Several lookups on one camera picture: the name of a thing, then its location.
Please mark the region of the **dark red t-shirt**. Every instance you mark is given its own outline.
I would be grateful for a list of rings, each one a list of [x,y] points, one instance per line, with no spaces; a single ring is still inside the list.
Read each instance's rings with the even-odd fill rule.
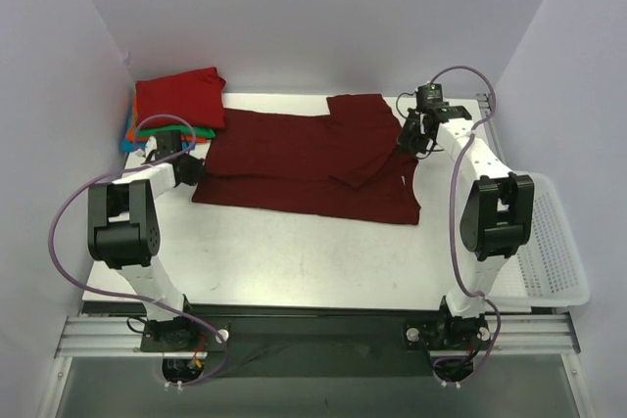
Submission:
[[[378,94],[326,100],[322,116],[229,110],[212,141],[195,204],[415,225],[417,162]]]

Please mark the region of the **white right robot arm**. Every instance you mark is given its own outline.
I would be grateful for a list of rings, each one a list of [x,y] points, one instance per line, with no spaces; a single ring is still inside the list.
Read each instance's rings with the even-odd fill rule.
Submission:
[[[423,159],[441,150],[453,162],[448,220],[456,285],[445,296],[450,314],[433,327],[439,344],[455,348],[469,335],[464,318],[485,312],[500,271],[530,239],[535,184],[494,154],[478,135],[482,122],[449,104],[440,84],[421,85],[414,95],[397,149]]]

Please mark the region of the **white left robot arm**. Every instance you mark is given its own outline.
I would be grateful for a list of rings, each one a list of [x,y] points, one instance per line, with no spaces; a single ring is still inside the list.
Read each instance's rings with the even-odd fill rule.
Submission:
[[[178,130],[159,131],[145,167],[109,183],[89,187],[87,246],[96,261],[126,280],[146,310],[144,337],[173,349],[192,348],[198,324],[185,315],[189,302],[159,260],[161,231],[155,200],[179,185],[194,186],[204,162],[189,154]]]

